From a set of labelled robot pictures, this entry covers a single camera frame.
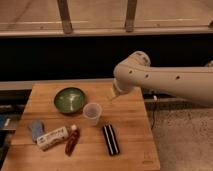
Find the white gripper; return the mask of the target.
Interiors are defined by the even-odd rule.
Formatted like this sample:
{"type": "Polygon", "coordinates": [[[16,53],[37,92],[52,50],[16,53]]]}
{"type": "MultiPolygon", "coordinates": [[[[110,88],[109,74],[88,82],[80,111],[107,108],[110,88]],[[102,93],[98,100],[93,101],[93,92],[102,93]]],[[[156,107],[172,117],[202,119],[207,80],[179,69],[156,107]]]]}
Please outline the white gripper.
{"type": "Polygon", "coordinates": [[[127,93],[127,87],[122,82],[119,82],[117,79],[114,79],[112,88],[110,89],[110,100],[114,100],[117,97],[127,93]]]}

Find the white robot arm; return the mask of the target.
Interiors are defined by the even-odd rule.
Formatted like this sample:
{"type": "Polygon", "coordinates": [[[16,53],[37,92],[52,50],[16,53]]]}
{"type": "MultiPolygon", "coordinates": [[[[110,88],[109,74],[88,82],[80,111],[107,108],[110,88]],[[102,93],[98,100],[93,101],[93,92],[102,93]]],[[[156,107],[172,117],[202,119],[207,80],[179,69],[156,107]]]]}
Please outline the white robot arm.
{"type": "Polygon", "coordinates": [[[213,66],[151,67],[150,64],[143,51],[135,51],[117,64],[111,99],[142,87],[213,107],[213,66]]]}

